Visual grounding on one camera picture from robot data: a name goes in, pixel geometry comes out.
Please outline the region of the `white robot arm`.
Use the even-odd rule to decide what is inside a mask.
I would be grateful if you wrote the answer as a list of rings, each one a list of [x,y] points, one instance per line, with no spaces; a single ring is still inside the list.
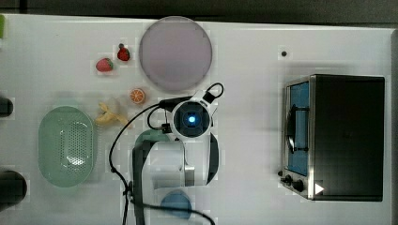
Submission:
[[[175,136],[172,141],[144,140],[132,150],[132,202],[136,225],[145,225],[146,194],[159,188],[206,186],[219,168],[219,146],[211,133],[212,105],[217,97],[209,90],[191,97],[159,102],[172,114],[161,132]]]

